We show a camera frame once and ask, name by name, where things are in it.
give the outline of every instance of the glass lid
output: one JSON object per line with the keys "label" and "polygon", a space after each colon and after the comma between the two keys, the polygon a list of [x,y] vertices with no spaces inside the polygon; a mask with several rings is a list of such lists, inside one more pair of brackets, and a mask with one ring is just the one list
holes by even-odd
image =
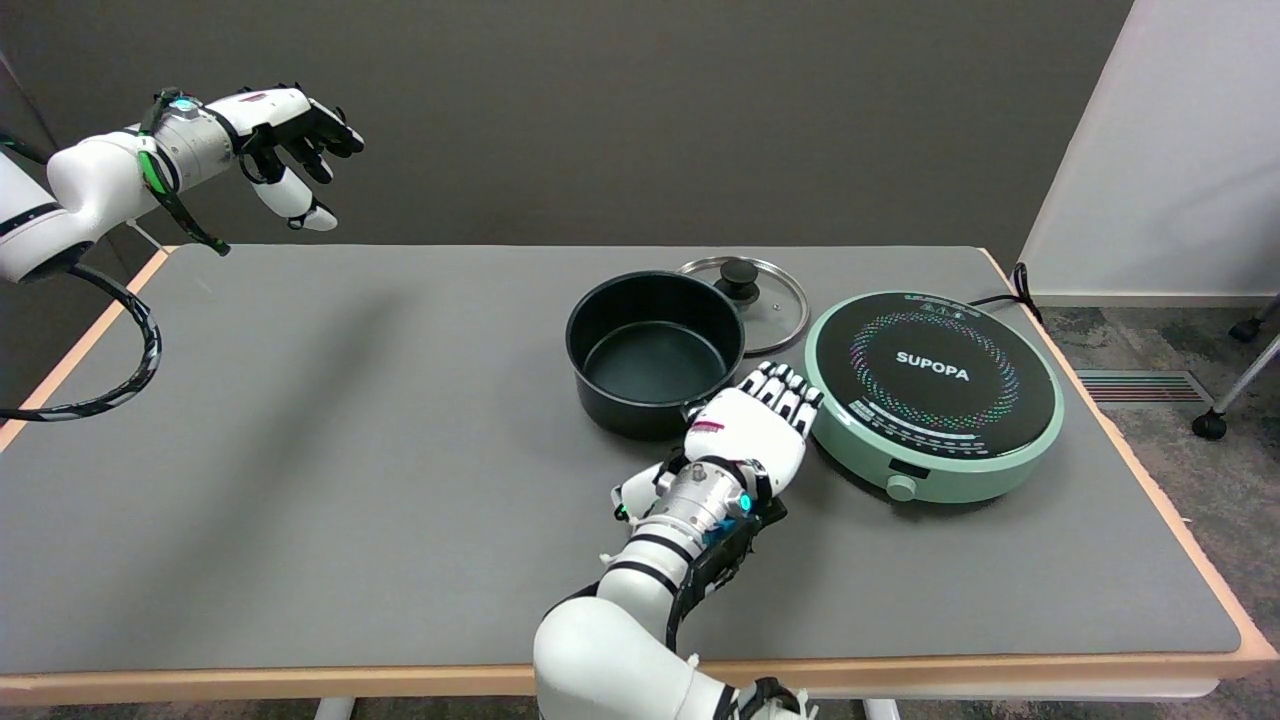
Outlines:
{"label": "glass lid", "polygon": [[676,272],[710,283],[737,306],[746,331],[748,357],[788,347],[809,325],[804,290],[773,263],[722,255],[686,263]]}

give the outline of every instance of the colorful dot pattern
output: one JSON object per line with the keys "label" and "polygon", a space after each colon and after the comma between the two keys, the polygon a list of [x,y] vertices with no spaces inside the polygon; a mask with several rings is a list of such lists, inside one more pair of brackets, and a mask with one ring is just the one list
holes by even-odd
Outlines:
{"label": "colorful dot pattern", "polygon": [[[964,336],[982,347],[982,350],[987,352],[987,356],[996,363],[996,369],[1000,374],[1000,395],[996,397],[996,401],[992,402],[986,410],[970,413],[968,415],[937,415],[911,407],[890,395],[872,373],[870,365],[867,361],[867,351],[870,347],[872,341],[882,329],[906,323],[923,323],[946,328]],[[886,315],[881,315],[879,318],[876,318],[870,323],[863,325],[863,328],[854,334],[852,345],[849,347],[849,361],[850,365],[854,366],[858,382],[861,383],[861,386],[867,389],[867,393],[870,395],[877,405],[899,418],[918,425],[941,428],[945,430],[973,432],[991,423],[1000,421],[1001,418],[1006,416],[1009,411],[1012,410],[1014,404],[1018,402],[1018,374],[1014,370],[1012,363],[1009,361],[1009,356],[1005,351],[992,342],[991,338],[973,329],[973,327],[957,322],[947,315],[919,311],[888,313]]]}

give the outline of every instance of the lid knob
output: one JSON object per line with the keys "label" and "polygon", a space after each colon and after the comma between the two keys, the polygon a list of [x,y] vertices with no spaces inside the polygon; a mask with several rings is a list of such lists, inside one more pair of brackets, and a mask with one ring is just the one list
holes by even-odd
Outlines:
{"label": "lid knob", "polygon": [[750,305],[760,297],[760,287],[755,284],[759,277],[760,270],[754,263],[733,258],[721,265],[721,279],[716,281],[716,290],[723,292],[735,305]]}

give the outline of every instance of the floor vent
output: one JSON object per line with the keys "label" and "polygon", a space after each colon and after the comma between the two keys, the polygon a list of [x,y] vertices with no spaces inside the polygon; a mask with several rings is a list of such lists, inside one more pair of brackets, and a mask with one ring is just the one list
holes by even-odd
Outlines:
{"label": "floor vent", "polygon": [[1185,370],[1076,370],[1084,389],[1101,406],[1203,407],[1212,402]]}

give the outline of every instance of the chair leg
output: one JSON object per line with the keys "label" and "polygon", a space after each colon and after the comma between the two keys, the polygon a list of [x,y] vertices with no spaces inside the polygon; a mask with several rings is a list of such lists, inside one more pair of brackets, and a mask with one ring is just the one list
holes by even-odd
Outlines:
{"label": "chair leg", "polygon": [[1247,320],[1240,320],[1239,323],[1231,325],[1231,337],[1240,342],[1253,342],[1253,338],[1258,337],[1258,333],[1262,331],[1262,323],[1272,313],[1275,313],[1276,309],[1280,309],[1280,295],[1272,297],[1271,302],[1267,302],[1266,307],[1258,310]]}
{"label": "chair leg", "polygon": [[1254,315],[1254,318],[1257,318],[1258,320],[1266,320],[1267,316],[1270,316],[1272,313],[1276,311],[1276,309],[1280,309],[1280,293],[1272,297],[1271,302],[1267,302],[1267,306],[1263,307],[1262,311],[1260,311],[1257,315]]}
{"label": "chair leg", "polygon": [[1267,345],[1267,348],[1262,351],[1262,355],[1258,355],[1257,360],[1249,365],[1249,369],[1244,370],[1244,374],[1235,380],[1235,384],[1231,386],[1231,389],[1226,391],[1226,395],[1215,401],[1207,413],[1192,421],[1192,430],[1199,437],[1207,439],[1220,439],[1225,436],[1226,420],[1222,419],[1222,415],[1226,413],[1226,409],[1235,402],[1235,398],[1244,392],[1244,388],[1249,387],[1249,383],[1252,383],[1253,379],[1258,377],[1258,373],[1261,373],[1267,364],[1275,360],[1276,356],[1280,356],[1280,336],[1276,336],[1271,343]]}

